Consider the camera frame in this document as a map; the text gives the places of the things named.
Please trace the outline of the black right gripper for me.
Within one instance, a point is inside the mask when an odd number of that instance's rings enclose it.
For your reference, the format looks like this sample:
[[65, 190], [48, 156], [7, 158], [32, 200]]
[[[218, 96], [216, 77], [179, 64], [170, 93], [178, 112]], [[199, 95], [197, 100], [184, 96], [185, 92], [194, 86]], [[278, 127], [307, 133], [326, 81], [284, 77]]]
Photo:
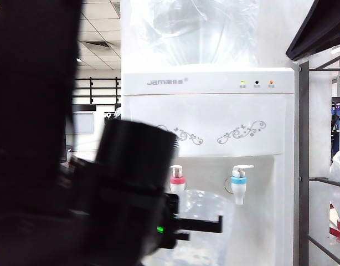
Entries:
[[340, 0], [314, 1], [286, 51], [299, 60], [340, 45]]

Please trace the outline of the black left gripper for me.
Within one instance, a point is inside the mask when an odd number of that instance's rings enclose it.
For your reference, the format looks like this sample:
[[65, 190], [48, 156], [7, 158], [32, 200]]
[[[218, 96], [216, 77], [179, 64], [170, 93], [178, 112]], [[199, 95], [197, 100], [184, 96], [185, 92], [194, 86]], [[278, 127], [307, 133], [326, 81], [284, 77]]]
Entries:
[[218, 216], [217, 221], [205, 221], [198, 219], [177, 218], [179, 213], [179, 196], [177, 194], [165, 194], [165, 206], [162, 219], [158, 227], [163, 228], [159, 235], [159, 248], [173, 249], [177, 240], [189, 241], [189, 233], [177, 233], [178, 230], [189, 230], [209, 233], [223, 232], [223, 216]]

